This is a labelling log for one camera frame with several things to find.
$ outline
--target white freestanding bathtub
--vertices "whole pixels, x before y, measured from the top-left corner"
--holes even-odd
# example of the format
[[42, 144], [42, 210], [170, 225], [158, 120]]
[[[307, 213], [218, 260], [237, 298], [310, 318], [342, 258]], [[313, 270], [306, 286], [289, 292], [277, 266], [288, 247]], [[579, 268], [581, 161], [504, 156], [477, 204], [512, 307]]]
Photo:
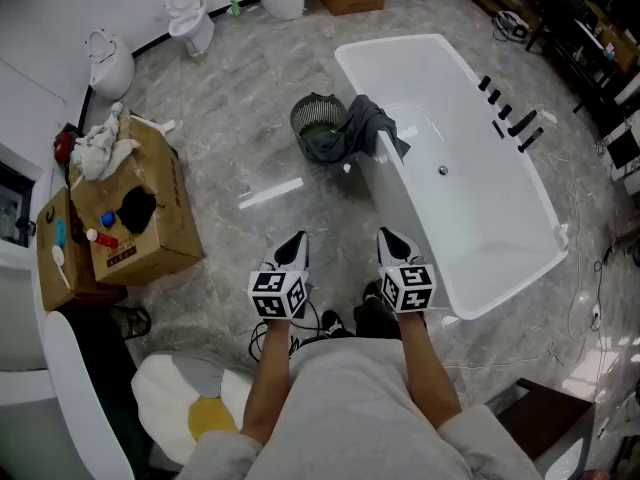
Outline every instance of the white freestanding bathtub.
[[564, 259], [558, 219], [529, 155], [442, 36], [364, 41], [335, 55], [355, 92], [382, 107], [411, 145], [403, 163], [380, 132], [374, 158], [358, 160], [384, 225], [434, 263], [433, 307], [477, 318]]

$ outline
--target gray marble tile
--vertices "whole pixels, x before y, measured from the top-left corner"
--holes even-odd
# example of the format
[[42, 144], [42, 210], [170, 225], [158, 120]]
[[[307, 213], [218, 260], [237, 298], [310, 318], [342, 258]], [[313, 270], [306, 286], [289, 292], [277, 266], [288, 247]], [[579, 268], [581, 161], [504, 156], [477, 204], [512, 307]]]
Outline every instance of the gray marble tile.
[[[203, 347], [251, 366], [246, 349], [258, 319], [247, 303], [248, 273], [269, 246], [298, 229], [305, 229], [311, 241], [311, 300], [320, 312], [335, 309], [353, 327], [352, 309], [376, 277], [379, 217], [356, 162], [349, 162], [352, 169], [346, 173], [342, 165], [304, 159], [289, 113], [311, 92], [334, 93], [350, 103], [352, 91], [333, 56], [338, 46], [439, 33], [479, 75], [491, 76], [513, 116], [544, 108], [558, 118], [557, 128], [536, 119], [534, 125], [545, 133], [528, 152], [558, 219], [569, 226], [570, 246], [565, 261], [477, 320], [459, 320], [446, 308], [429, 312], [436, 353], [465, 406], [487, 402], [526, 377], [585, 399], [595, 397], [600, 424], [640, 373], [640, 285], [629, 259], [617, 253], [603, 273], [600, 335], [587, 330], [574, 339], [568, 326], [574, 337], [589, 328], [598, 290], [593, 263], [634, 210], [624, 190], [600, 168], [593, 150], [597, 131], [585, 110], [573, 114], [578, 98], [571, 85], [535, 48], [528, 53], [522, 45], [496, 41], [490, 19], [469, 0], [398, 0], [384, 11], [340, 17], [315, 0], [306, 5], [305, 15], [292, 22], [275, 20], [259, 6], [239, 18], [216, 18], [213, 42], [199, 64], [173, 41], [136, 59], [124, 101], [145, 117], [176, 119], [167, 140], [180, 155], [207, 255], [187, 271], [131, 290], [130, 303], [144, 305], [153, 318], [151, 333], [130, 345], [136, 356]], [[92, 98], [87, 129], [104, 120], [109, 106]], [[571, 159], [573, 173], [562, 159]], [[239, 206], [298, 178], [300, 188]], [[579, 211], [567, 189], [574, 180]], [[305, 323], [314, 321], [308, 312]], [[552, 343], [564, 364], [547, 353]], [[590, 465], [606, 464], [613, 448], [594, 440]]]

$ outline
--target gray sweatshirt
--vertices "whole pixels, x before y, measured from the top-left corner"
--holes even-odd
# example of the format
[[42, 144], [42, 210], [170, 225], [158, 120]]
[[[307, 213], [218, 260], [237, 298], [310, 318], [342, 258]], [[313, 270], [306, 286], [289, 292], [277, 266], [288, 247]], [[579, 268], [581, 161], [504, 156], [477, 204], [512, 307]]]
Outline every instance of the gray sweatshirt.
[[540, 480], [485, 406], [434, 429], [407, 390], [402, 343], [342, 338], [291, 358], [271, 439], [204, 434], [179, 480]]

